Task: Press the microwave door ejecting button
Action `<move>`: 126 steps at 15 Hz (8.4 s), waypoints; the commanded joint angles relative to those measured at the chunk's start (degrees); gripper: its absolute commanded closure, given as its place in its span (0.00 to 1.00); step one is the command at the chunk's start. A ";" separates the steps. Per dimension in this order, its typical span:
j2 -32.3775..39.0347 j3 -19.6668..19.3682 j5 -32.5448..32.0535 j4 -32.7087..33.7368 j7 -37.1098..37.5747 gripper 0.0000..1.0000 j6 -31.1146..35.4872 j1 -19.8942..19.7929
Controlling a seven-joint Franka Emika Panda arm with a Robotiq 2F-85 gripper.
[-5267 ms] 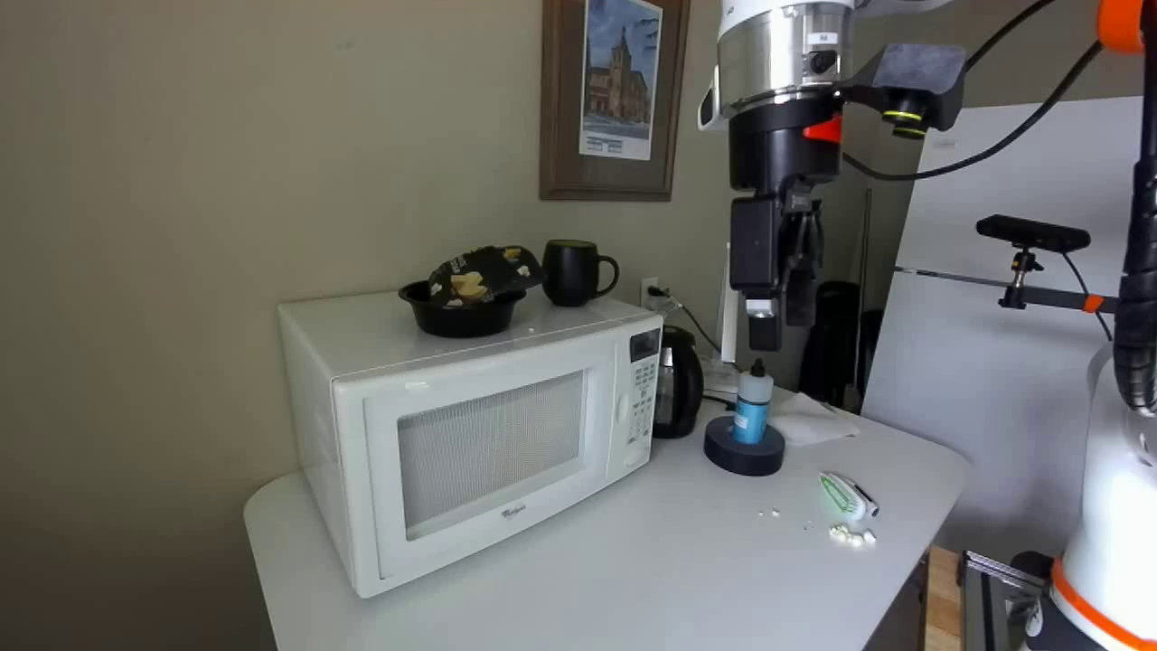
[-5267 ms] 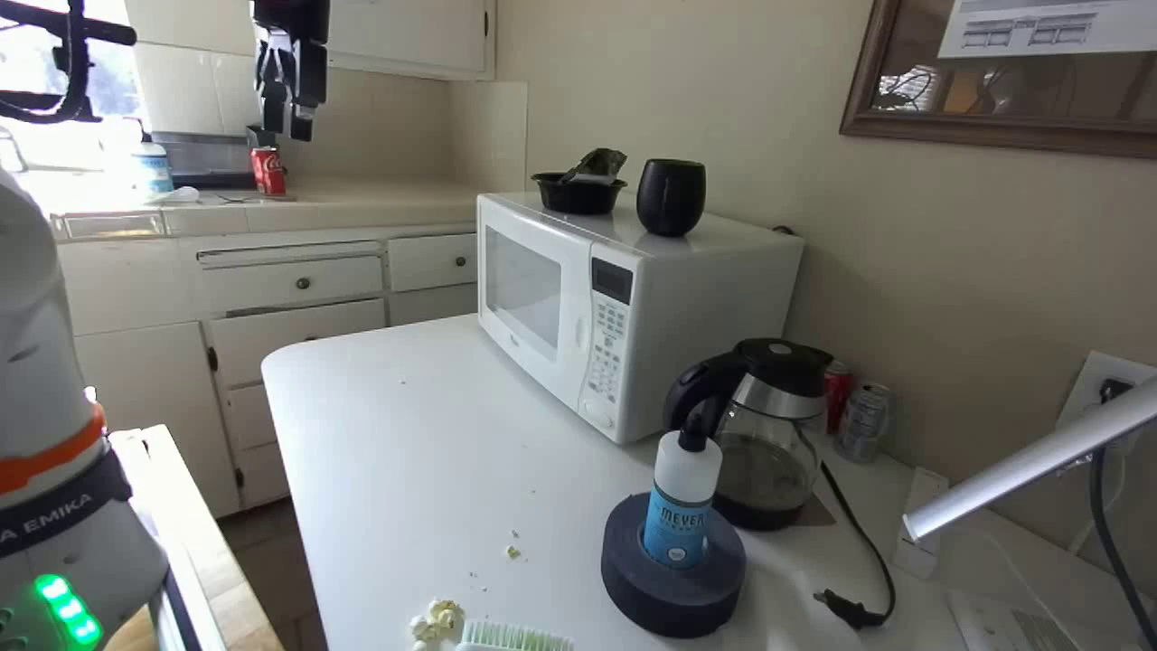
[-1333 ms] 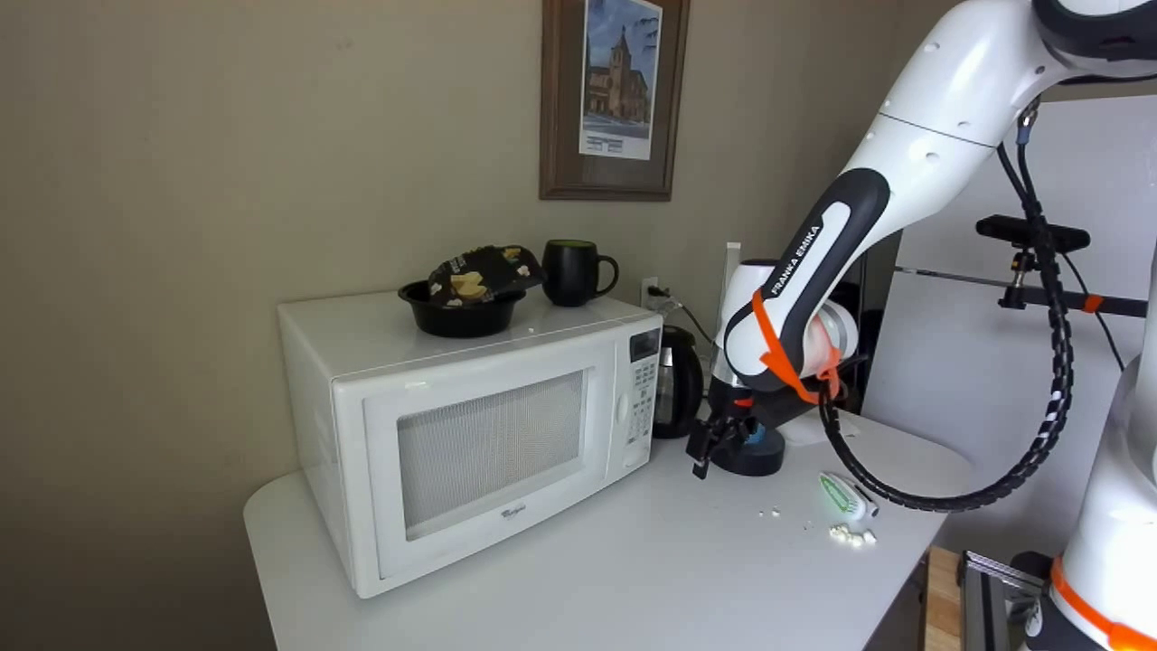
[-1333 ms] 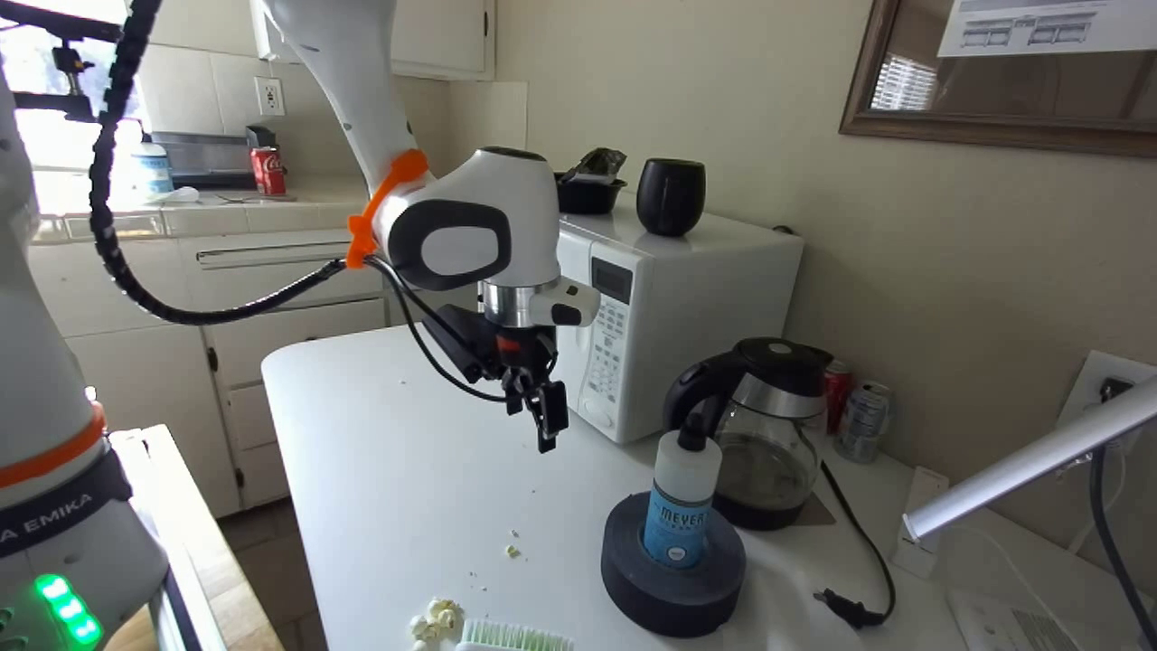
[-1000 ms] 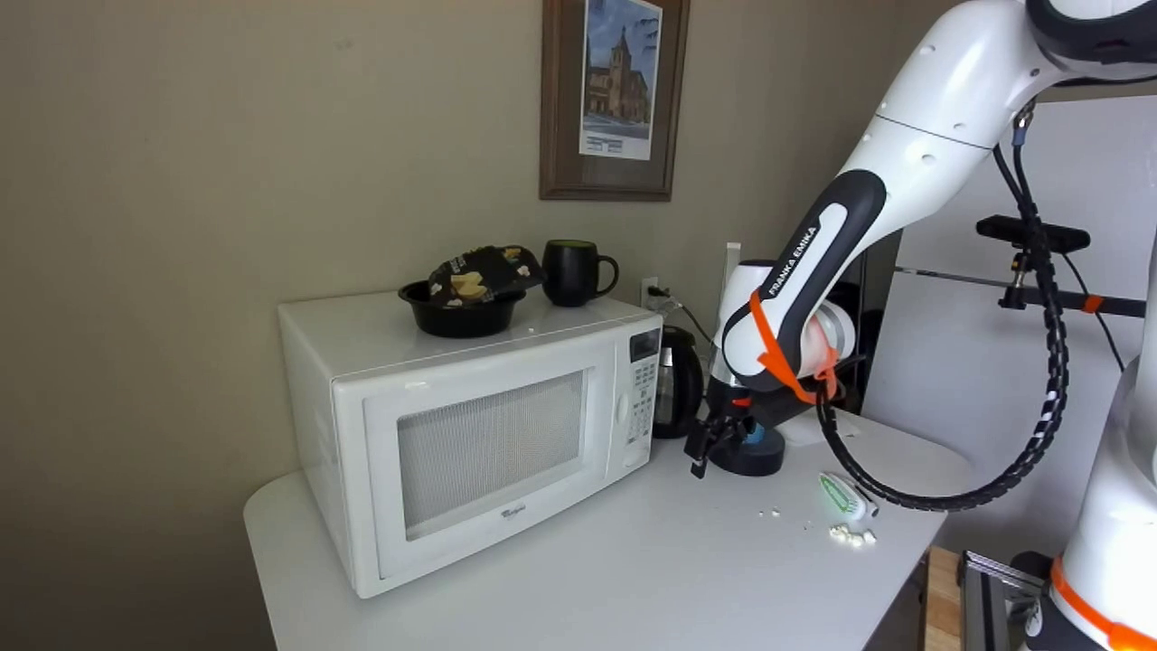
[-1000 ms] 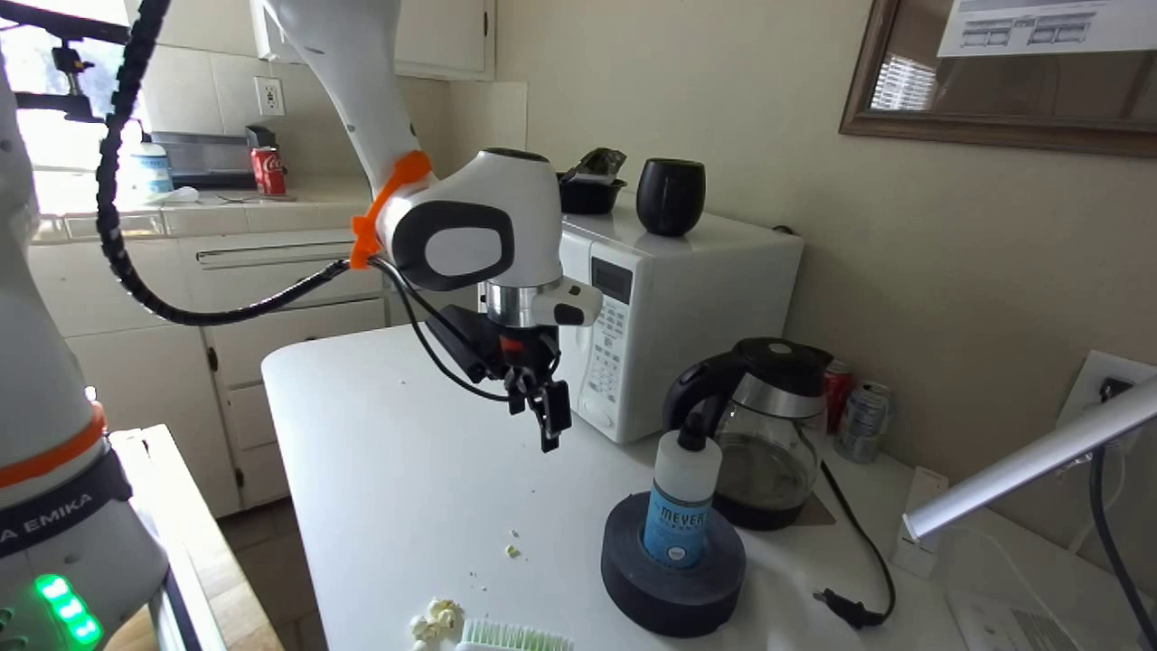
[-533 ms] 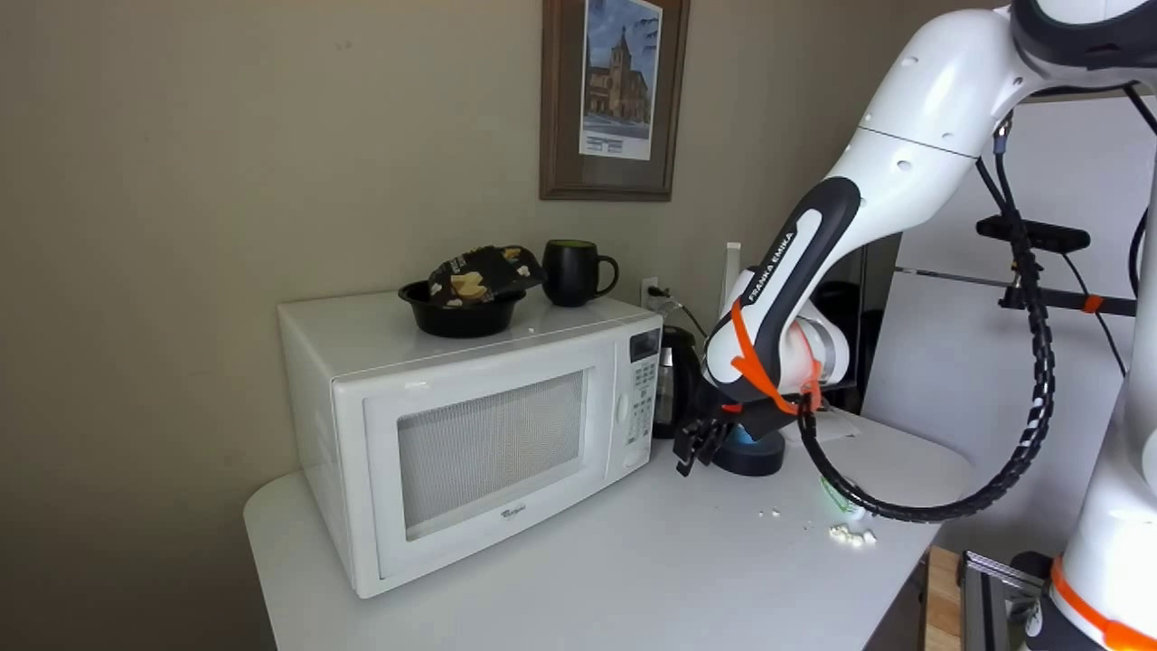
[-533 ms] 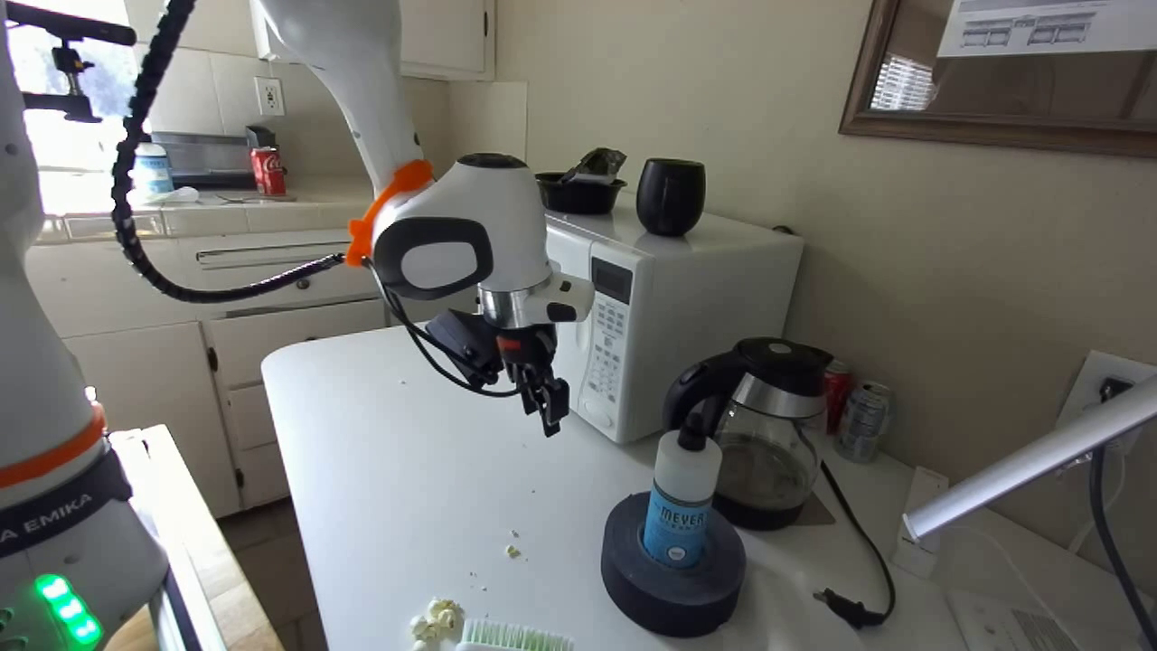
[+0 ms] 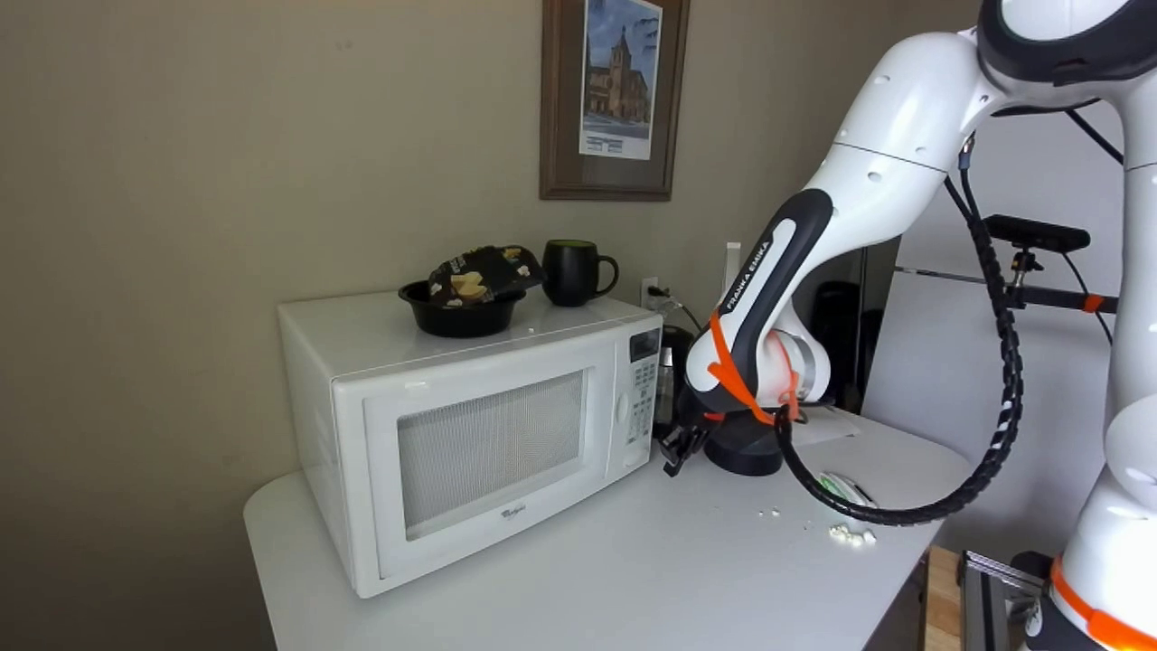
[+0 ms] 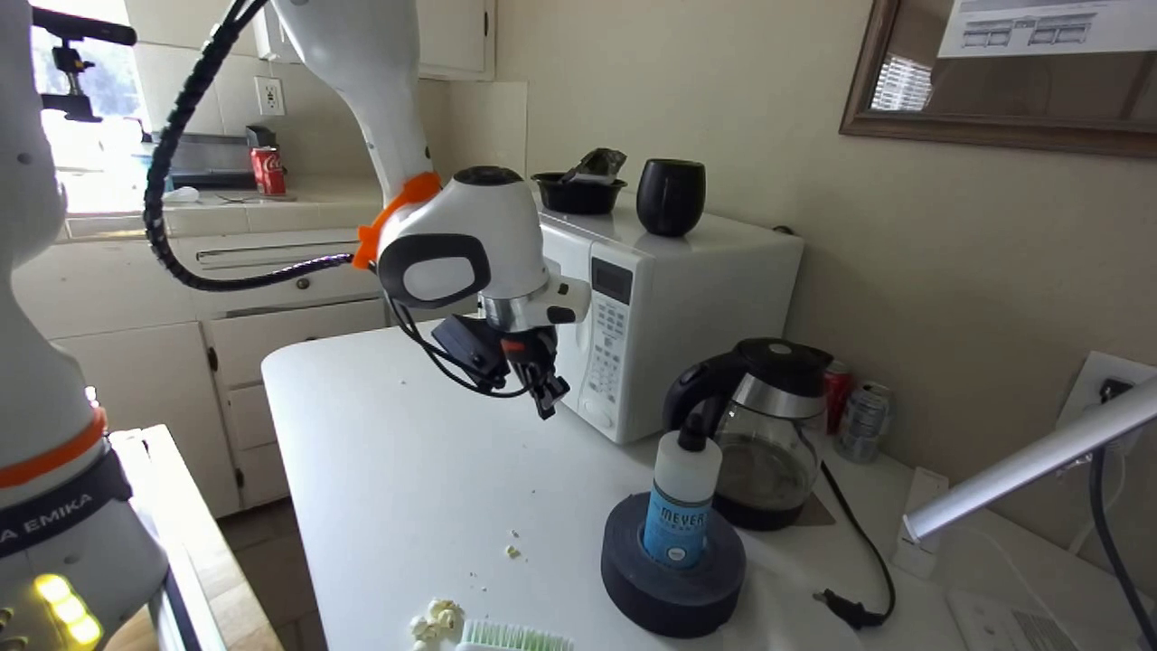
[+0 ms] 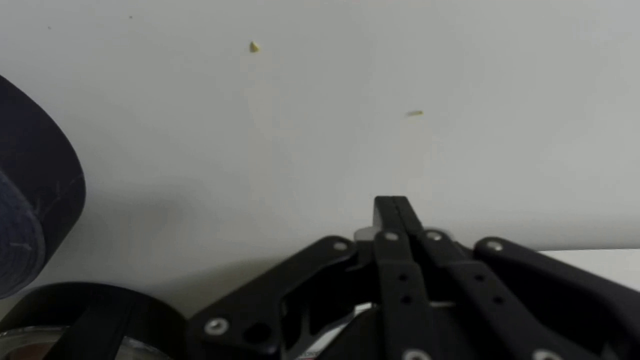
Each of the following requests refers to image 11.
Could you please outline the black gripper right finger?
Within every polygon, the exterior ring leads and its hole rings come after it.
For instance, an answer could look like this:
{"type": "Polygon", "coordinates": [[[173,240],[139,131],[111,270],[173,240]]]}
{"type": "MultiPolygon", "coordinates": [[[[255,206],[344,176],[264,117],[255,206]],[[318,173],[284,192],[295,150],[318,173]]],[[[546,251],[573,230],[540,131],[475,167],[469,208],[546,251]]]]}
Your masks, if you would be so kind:
{"type": "Polygon", "coordinates": [[[381,227],[423,245],[513,360],[640,360],[638,289],[505,238],[467,251],[424,230],[404,195],[378,195],[375,208],[381,227]]]}

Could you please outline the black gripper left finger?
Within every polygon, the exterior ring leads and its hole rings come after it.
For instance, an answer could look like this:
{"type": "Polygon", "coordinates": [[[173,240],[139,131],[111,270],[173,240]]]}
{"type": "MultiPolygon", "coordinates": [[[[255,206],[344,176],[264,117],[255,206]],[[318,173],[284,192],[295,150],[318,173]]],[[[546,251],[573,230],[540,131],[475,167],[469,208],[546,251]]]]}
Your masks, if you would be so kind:
{"type": "Polygon", "coordinates": [[[295,360],[353,318],[370,250],[327,235],[198,309],[191,360],[295,360]]]}

